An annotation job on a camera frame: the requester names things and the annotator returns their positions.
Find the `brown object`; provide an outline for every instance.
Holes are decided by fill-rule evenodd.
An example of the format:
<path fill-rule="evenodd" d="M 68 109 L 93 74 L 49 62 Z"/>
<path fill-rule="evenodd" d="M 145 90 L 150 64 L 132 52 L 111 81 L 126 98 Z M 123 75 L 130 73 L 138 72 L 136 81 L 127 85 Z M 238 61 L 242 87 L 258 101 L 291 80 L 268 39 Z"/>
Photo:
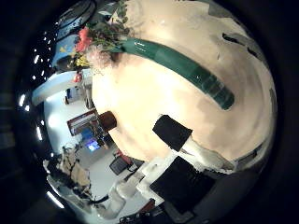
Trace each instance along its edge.
<path fill-rule="evenodd" d="M 108 132 L 117 126 L 117 121 L 111 111 L 99 115 L 99 120 L 105 132 Z"/>
<path fill-rule="evenodd" d="M 153 199 L 149 199 L 149 202 L 144 205 L 139 211 L 138 213 L 145 213 L 145 212 L 149 212 L 150 210 L 152 210 L 155 207 L 155 200 Z"/>

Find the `table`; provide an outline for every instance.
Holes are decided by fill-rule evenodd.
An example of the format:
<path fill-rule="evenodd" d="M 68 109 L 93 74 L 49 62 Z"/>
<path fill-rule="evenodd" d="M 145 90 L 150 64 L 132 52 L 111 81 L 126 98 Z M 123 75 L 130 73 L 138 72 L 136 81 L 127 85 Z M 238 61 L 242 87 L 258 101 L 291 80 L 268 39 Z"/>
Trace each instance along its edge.
<path fill-rule="evenodd" d="M 126 155 L 143 161 L 165 157 L 168 146 L 152 131 L 161 114 L 193 129 L 203 147 L 234 160 L 251 152 L 269 134 L 271 75 L 243 46 L 222 34 L 244 30 L 232 19 L 207 15 L 208 5 L 173 0 L 127 2 L 128 26 L 135 37 L 155 41 L 199 62 L 235 94 L 221 110 L 175 72 L 150 60 L 122 54 L 116 67 L 93 76 L 93 102 L 99 114 L 111 111 L 117 128 L 109 133 Z"/>

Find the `pink flower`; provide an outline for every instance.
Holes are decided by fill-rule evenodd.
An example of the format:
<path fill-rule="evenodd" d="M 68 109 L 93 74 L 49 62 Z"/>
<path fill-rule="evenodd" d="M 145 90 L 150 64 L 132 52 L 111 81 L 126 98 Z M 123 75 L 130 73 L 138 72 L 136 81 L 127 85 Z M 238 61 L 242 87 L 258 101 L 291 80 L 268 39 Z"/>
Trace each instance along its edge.
<path fill-rule="evenodd" d="M 88 37 L 88 32 L 89 32 L 89 30 L 87 27 L 85 27 L 84 29 L 82 29 L 78 32 L 80 41 L 76 44 L 76 51 L 79 51 L 79 52 L 84 51 L 93 42 L 93 40 Z"/>
<path fill-rule="evenodd" d="M 102 50 L 102 46 L 90 46 L 87 49 L 86 59 L 95 69 L 103 69 L 113 64 L 110 54 Z"/>

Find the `green vase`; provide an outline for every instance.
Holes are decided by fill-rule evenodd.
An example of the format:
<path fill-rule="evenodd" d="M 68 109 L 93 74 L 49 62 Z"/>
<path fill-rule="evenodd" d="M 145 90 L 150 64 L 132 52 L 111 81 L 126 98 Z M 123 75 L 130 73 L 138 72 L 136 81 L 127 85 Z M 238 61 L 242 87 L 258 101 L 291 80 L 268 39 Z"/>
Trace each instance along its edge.
<path fill-rule="evenodd" d="M 234 94 L 216 76 L 194 60 L 165 45 L 128 38 L 112 52 L 138 55 L 173 70 L 209 95 L 224 110 L 229 109 L 235 102 Z"/>

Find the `floor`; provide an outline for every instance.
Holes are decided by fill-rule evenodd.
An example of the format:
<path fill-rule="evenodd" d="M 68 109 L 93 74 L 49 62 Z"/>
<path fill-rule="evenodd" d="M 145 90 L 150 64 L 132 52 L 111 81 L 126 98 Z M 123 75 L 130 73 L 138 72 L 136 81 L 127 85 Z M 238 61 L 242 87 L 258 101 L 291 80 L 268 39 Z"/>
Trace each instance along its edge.
<path fill-rule="evenodd" d="M 116 146 L 113 146 L 108 153 L 106 153 L 102 158 L 96 161 L 89 167 L 90 177 L 92 181 L 92 193 L 93 196 L 96 196 L 96 199 L 101 199 L 106 196 L 109 189 L 117 180 L 124 179 L 127 175 L 130 174 L 129 171 L 125 170 L 120 175 L 115 175 L 109 165 L 114 160 L 113 152 L 117 149 Z M 97 214 L 82 214 L 78 210 L 77 212 L 78 218 L 84 223 L 89 224 L 115 224 L 118 223 L 121 217 L 131 215 L 137 212 L 140 208 L 142 208 L 148 201 L 144 199 L 139 192 L 135 194 L 135 196 L 128 200 L 120 214 L 117 218 L 111 220 L 103 220 L 97 216 Z"/>

